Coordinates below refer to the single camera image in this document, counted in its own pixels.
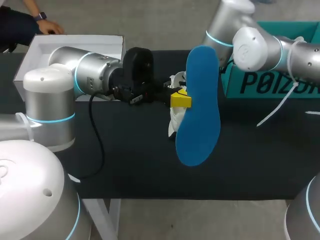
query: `human hand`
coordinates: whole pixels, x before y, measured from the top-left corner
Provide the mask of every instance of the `human hand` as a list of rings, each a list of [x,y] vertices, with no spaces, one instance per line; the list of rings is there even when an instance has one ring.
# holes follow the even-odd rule
[[[54,32],[55,34],[64,33],[64,29],[55,22],[42,19],[37,21],[36,23],[39,25],[40,31],[45,35],[48,35],[49,32]]]

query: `table leg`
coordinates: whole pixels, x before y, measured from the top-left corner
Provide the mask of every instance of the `table leg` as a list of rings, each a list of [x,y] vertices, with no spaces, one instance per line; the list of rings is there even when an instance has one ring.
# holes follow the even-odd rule
[[[111,199],[109,207],[109,215],[115,230],[115,234],[118,236],[119,219],[120,219],[121,199]]]
[[[118,240],[114,223],[108,213],[103,199],[83,199],[102,240]]]

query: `smartwatch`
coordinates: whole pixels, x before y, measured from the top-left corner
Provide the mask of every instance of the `smartwatch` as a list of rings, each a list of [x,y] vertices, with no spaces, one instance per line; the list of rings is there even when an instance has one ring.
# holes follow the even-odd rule
[[[47,19],[47,15],[44,12],[40,12],[38,16],[35,16],[33,18],[37,22],[39,20]]]

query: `gray floor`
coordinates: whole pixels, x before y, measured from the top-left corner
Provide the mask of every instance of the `gray floor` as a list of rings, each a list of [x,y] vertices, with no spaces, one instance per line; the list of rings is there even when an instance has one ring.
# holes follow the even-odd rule
[[[255,19],[318,21],[319,0],[257,4]],[[127,48],[190,49],[218,0],[38,0],[68,34],[124,35]],[[6,5],[25,12],[21,0]],[[119,240],[284,240],[286,204],[275,201],[123,200]]]

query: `white cable tie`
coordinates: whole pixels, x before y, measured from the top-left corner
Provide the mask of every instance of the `white cable tie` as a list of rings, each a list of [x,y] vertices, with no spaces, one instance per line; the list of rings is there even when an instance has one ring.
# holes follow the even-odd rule
[[[285,97],[281,100],[279,105],[272,112],[270,112],[268,116],[266,116],[262,121],[260,121],[256,125],[257,127],[262,125],[273,114],[275,114],[281,108],[281,106],[285,103],[285,101],[289,98],[289,96],[292,94],[292,92],[295,90],[295,88],[297,88],[299,86],[299,83],[297,82],[297,80],[294,78],[294,76],[292,74],[292,70],[291,70],[291,55],[292,55],[292,51],[293,51],[293,48],[295,47],[295,45],[297,45],[298,43],[302,43],[302,42],[305,43],[306,41],[304,40],[304,38],[302,36],[297,37],[294,41],[295,42],[292,44],[292,46],[291,46],[291,48],[289,50],[288,56],[287,56],[287,60],[286,60],[286,66],[287,66],[287,69],[288,69],[289,76],[291,77],[291,80],[293,81],[293,86],[291,87],[290,91],[285,95]]]
[[[75,183],[81,183],[81,181],[78,178],[76,178],[76,177],[74,177],[74,176],[72,176],[70,174],[68,174],[68,176],[71,179],[71,181],[74,181]]]
[[[22,112],[17,112],[15,115],[19,116],[22,119],[24,126],[26,128],[26,131],[28,133],[29,141],[34,142],[35,141],[34,134],[32,132],[30,122],[27,119],[27,117]]]
[[[265,121],[267,121],[273,114],[275,114],[281,108],[281,106],[285,103],[287,98],[290,96],[290,94],[295,90],[295,88],[298,85],[299,85],[298,82],[294,82],[290,91],[285,95],[285,97],[282,99],[282,101],[279,103],[279,105],[272,112],[270,112],[269,115],[266,116],[261,122],[259,122],[256,126],[259,127],[261,124],[263,124]]]
[[[320,111],[306,111],[306,114],[320,115]]]

